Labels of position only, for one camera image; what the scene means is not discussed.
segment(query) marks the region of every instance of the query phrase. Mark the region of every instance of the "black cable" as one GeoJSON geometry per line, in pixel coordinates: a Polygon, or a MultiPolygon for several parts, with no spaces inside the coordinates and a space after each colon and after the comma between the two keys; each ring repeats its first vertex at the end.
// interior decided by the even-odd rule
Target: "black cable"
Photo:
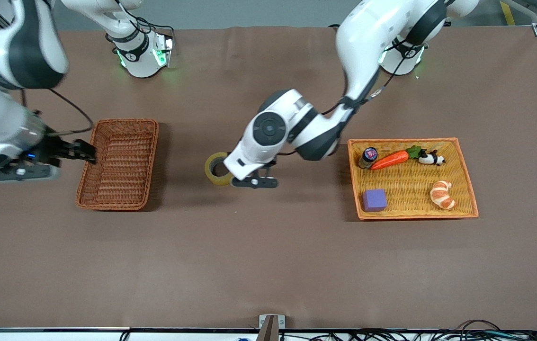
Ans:
{"type": "Polygon", "coordinates": [[[397,73],[397,70],[399,69],[401,64],[403,64],[404,60],[407,60],[407,58],[401,58],[401,61],[399,62],[397,67],[394,68],[393,73],[390,74],[390,77],[388,77],[388,80],[386,81],[386,83],[384,83],[383,88],[385,88],[391,82],[391,80],[393,79],[394,75],[397,73]]]}
{"type": "Polygon", "coordinates": [[[24,89],[20,89],[20,103],[25,108],[27,107],[27,93],[24,91],[24,89]]]}
{"type": "Polygon", "coordinates": [[[311,339],[309,339],[308,341],[317,341],[318,339],[322,338],[322,337],[330,337],[331,335],[327,334],[327,335],[319,335],[319,336],[315,336],[311,339]]]}
{"type": "Polygon", "coordinates": [[[74,104],[73,102],[70,101],[70,99],[67,99],[65,96],[61,95],[60,93],[58,93],[58,91],[55,91],[54,89],[48,89],[48,90],[50,90],[54,95],[60,97],[66,103],[69,103],[73,108],[75,108],[78,112],[80,112],[80,114],[83,117],[85,117],[85,119],[87,119],[87,121],[89,122],[89,127],[85,129],[67,130],[64,132],[57,132],[57,133],[52,134],[53,136],[65,136],[65,135],[71,135],[71,134],[84,133],[84,132],[90,131],[94,127],[94,121],[92,121],[89,115],[85,114],[85,112],[81,108],[79,108],[77,104],[74,104]]]}
{"type": "Polygon", "coordinates": [[[465,330],[466,328],[468,328],[470,325],[474,324],[474,323],[483,323],[483,324],[487,324],[488,326],[496,329],[496,330],[501,330],[500,327],[496,326],[495,324],[493,324],[492,322],[489,322],[487,320],[480,320],[480,319],[476,319],[476,320],[468,320],[462,327],[462,330],[465,330]]]}
{"type": "Polygon", "coordinates": [[[329,114],[330,112],[333,112],[336,108],[338,108],[338,106],[340,105],[340,103],[336,103],[335,106],[329,108],[328,110],[324,111],[321,113],[321,115],[325,116],[327,114],[329,114]]]}
{"type": "Polygon", "coordinates": [[[119,341],[127,341],[130,338],[130,332],[122,332],[119,341]]]}
{"type": "Polygon", "coordinates": [[[123,11],[125,11],[128,15],[134,17],[134,19],[136,19],[136,24],[134,24],[134,22],[132,22],[132,20],[130,20],[130,22],[132,23],[132,25],[136,28],[136,30],[138,30],[139,32],[142,32],[142,33],[148,33],[148,32],[144,32],[144,31],[141,31],[140,30],[140,25],[141,23],[143,24],[143,26],[145,26],[146,28],[149,29],[149,32],[151,30],[153,30],[154,28],[169,28],[170,31],[171,31],[171,37],[174,38],[175,37],[175,34],[174,34],[174,28],[170,25],[158,25],[158,24],[154,24],[146,19],[144,19],[143,17],[137,17],[135,15],[133,15],[132,13],[130,13],[130,11],[128,11],[128,9],[126,9],[123,4],[121,4],[121,2],[119,0],[115,0],[115,2],[117,2],[119,5],[121,5],[121,7],[123,7],[123,11]]]}
{"type": "Polygon", "coordinates": [[[296,153],[296,151],[290,151],[290,153],[277,153],[277,156],[286,157],[288,155],[293,155],[295,153],[296,153]]]}
{"type": "Polygon", "coordinates": [[[357,333],[369,336],[368,339],[371,339],[373,337],[374,339],[377,339],[378,341],[397,341],[397,339],[394,338],[389,333],[383,333],[380,330],[376,330],[376,329],[364,328],[364,329],[358,330],[357,333]]]}
{"type": "Polygon", "coordinates": [[[355,341],[362,341],[359,336],[357,336],[356,334],[350,334],[350,337],[351,339],[355,339],[355,341]]]}
{"type": "Polygon", "coordinates": [[[333,333],[333,332],[330,333],[330,337],[336,341],[344,341],[343,339],[340,338],[340,336],[336,335],[336,333],[333,333]]]}
{"type": "Polygon", "coordinates": [[[298,339],[310,340],[308,339],[308,337],[298,336],[298,335],[286,335],[286,333],[281,333],[281,337],[296,337],[298,339]]]}
{"type": "Polygon", "coordinates": [[[431,337],[430,341],[437,341],[441,339],[441,337],[444,337],[445,335],[452,334],[452,331],[449,329],[440,329],[435,332],[435,334],[431,337]]]}
{"type": "Polygon", "coordinates": [[[393,48],[397,48],[397,47],[399,47],[399,46],[402,45],[403,43],[405,43],[405,39],[403,39],[402,41],[399,41],[398,43],[396,43],[395,45],[393,45],[393,46],[387,48],[387,49],[384,50],[384,51],[385,51],[385,52],[386,52],[386,51],[390,51],[390,50],[392,50],[393,48]]]}

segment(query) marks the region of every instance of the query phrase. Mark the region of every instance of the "orange wicker basket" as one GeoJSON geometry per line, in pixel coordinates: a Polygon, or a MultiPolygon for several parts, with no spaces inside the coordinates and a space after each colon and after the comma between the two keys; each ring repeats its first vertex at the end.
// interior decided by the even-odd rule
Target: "orange wicker basket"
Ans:
{"type": "Polygon", "coordinates": [[[77,188],[83,209],[137,211],[149,199],[159,125],[154,119],[102,119],[91,132],[96,164],[86,163],[77,188]]]}
{"type": "Polygon", "coordinates": [[[479,216],[473,186],[457,138],[409,140],[349,140],[349,166],[357,215],[361,220],[374,219],[439,219],[473,218],[479,216]],[[438,149],[447,163],[441,167],[407,160],[384,169],[367,170],[357,165],[363,151],[374,147],[378,158],[402,151],[412,145],[429,151],[438,149]],[[449,191],[457,205],[441,209],[430,199],[430,190],[440,180],[450,181],[449,191]],[[380,212],[365,212],[362,195],[368,189],[383,189],[387,208],[380,212]]]}

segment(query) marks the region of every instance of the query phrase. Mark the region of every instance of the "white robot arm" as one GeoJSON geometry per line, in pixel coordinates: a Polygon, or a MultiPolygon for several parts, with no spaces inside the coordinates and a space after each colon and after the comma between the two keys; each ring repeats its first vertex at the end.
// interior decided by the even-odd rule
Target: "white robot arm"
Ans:
{"type": "MultiPolygon", "coordinates": [[[[455,0],[455,4],[474,2],[476,5],[477,1],[455,0]]],[[[388,46],[397,45],[395,39],[401,34],[412,41],[409,49],[421,47],[424,41],[439,32],[446,11],[443,0],[360,2],[336,33],[336,49],[348,86],[335,112],[330,118],[325,118],[294,89],[273,93],[260,106],[240,142],[224,160],[226,168],[234,175],[232,185],[276,187],[277,181],[259,176],[258,169],[268,170],[273,166],[275,157],[286,143],[292,145],[305,160],[318,161],[329,156],[335,150],[346,124],[368,101],[370,90],[377,80],[379,60],[383,59],[388,46]]],[[[403,57],[401,53],[397,54],[399,67],[413,58],[409,52],[403,57]]],[[[416,64],[415,58],[413,62],[412,67],[416,64]]]]}
{"type": "Polygon", "coordinates": [[[169,67],[173,37],[143,28],[128,11],[139,8],[143,0],[62,0],[63,4],[89,17],[107,33],[117,47],[121,64],[138,78],[156,74],[169,67]]]}
{"type": "Polygon", "coordinates": [[[8,28],[0,29],[0,170],[9,173],[13,170],[9,165],[26,160],[50,165],[43,171],[50,177],[52,167],[59,166],[59,158],[94,162],[95,150],[91,145],[81,140],[64,142],[7,93],[52,88],[68,69],[48,2],[12,0],[12,6],[15,20],[8,28]]]}

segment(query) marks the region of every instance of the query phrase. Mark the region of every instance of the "croissant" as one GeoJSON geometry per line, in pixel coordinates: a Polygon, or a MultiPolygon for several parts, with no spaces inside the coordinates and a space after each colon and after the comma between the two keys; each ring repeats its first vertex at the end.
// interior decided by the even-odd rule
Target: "croissant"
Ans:
{"type": "Polygon", "coordinates": [[[456,201],[450,197],[448,190],[452,188],[452,183],[448,181],[437,181],[430,190],[430,199],[443,209],[452,209],[456,206],[456,201]]]}

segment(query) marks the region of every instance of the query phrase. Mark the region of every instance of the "roll of tape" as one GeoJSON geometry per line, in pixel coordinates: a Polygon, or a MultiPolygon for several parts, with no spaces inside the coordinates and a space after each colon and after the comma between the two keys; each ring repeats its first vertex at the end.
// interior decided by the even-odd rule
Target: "roll of tape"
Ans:
{"type": "Polygon", "coordinates": [[[217,177],[213,173],[214,168],[216,168],[218,164],[222,163],[228,155],[229,154],[225,152],[220,152],[212,154],[210,157],[207,158],[206,177],[217,186],[226,186],[227,184],[230,184],[230,181],[233,178],[233,175],[230,172],[227,175],[223,175],[221,177],[217,177]]]}

